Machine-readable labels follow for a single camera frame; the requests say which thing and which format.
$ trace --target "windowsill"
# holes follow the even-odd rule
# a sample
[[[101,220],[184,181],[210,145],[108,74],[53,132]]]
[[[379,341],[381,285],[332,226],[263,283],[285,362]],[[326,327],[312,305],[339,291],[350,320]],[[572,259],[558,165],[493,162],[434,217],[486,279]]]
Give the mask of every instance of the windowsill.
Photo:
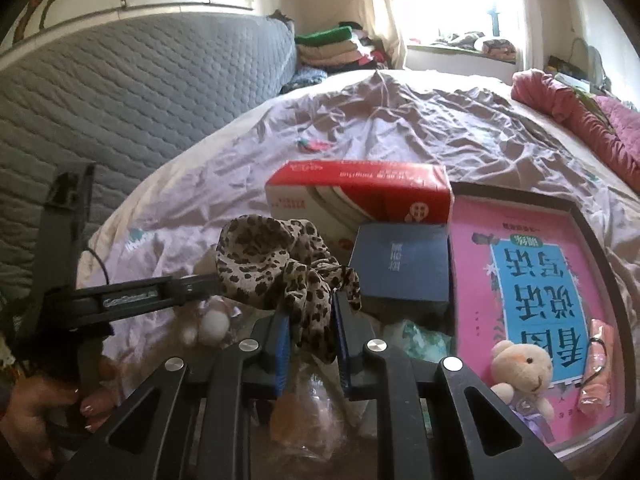
[[[458,48],[456,46],[408,44],[406,47],[409,50],[418,50],[420,52],[431,52],[433,54],[445,54],[446,56],[455,56],[457,54],[463,54],[466,56],[485,57],[487,59],[493,59],[494,61],[497,61],[500,63],[507,63],[511,65],[516,64],[515,61],[508,61],[505,59],[495,59],[495,57],[488,56],[487,54],[483,54],[482,52],[478,52],[476,50],[467,50],[465,48]]]

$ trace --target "wrinkled bedsheet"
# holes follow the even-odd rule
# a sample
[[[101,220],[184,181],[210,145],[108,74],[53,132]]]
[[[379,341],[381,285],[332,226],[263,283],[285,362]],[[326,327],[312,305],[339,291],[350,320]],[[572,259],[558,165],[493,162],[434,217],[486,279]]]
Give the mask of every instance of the wrinkled bedsheet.
[[[487,89],[468,88],[466,78],[451,77],[414,73],[405,84],[393,73],[373,73],[333,92],[294,92],[291,99],[264,105],[255,125],[243,129],[247,124],[241,118],[221,130],[226,137],[204,140],[143,183],[95,235],[92,243],[106,255],[111,281],[211,270],[207,250],[227,222],[248,213],[268,215],[264,183],[286,160],[427,162],[446,166],[453,181],[575,200],[606,250],[636,334],[640,214],[633,193],[619,181],[610,184],[615,178],[607,181],[609,176],[587,170],[525,107]],[[455,91],[458,87],[468,89]],[[331,147],[308,153],[299,147],[300,139]],[[81,280],[90,269],[83,260]],[[99,269],[82,283],[102,284]],[[177,332],[186,311],[168,309],[114,323],[116,334],[105,350],[122,365],[125,389],[135,387],[162,359],[185,351]],[[582,471],[593,472],[593,463],[605,463],[617,449],[619,441],[612,438],[610,446],[590,453],[593,462],[581,458],[574,471],[586,478]]]

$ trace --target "bed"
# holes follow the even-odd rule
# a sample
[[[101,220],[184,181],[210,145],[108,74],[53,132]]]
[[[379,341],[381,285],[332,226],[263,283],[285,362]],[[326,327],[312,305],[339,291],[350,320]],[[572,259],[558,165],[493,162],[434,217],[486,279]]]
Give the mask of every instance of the bed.
[[[136,187],[90,245],[112,282],[207,272],[223,225],[243,214],[269,213],[264,183],[286,160],[439,163],[453,181],[579,203],[606,250],[639,340],[633,308],[640,304],[638,197],[569,131],[511,101],[510,91],[497,79],[433,71],[332,76],[265,102],[167,162]],[[309,153],[304,140],[322,140],[329,148]],[[78,276],[79,286],[104,283],[87,255]],[[114,323],[105,350],[121,365],[126,392],[162,359],[186,350],[177,334],[183,315],[165,310]],[[578,478],[597,478],[632,423],[630,417],[597,445],[585,443],[563,459]]]
[[[0,290],[8,298],[30,290],[40,204],[57,165],[98,163],[90,235],[164,163],[278,95],[296,66],[292,32],[271,18],[163,12],[60,37],[68,29],[47,30],[2,59],[29,51],[0,71]]]

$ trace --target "pink blanket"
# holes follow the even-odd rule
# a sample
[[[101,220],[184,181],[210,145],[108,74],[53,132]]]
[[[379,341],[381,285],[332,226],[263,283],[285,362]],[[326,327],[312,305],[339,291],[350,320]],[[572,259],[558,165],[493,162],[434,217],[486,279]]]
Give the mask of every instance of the pink blanket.
[[[598,100],[598,104],[615,128],[611,132],[587,110],[573,90],[540,70],[513,75],[511,97],[553,117],[580,137],[617,176],[635,192],[640,192],[640,114]]]

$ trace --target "blue box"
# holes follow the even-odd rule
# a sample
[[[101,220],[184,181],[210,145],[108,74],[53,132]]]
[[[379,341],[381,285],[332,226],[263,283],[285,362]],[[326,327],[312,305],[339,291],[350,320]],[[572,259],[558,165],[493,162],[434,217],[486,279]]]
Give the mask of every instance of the blue box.
[[[383,322],[441,316],[449,304],[448,236],[445,224],[361,226],[350,266],[360,278],[363,311]]]

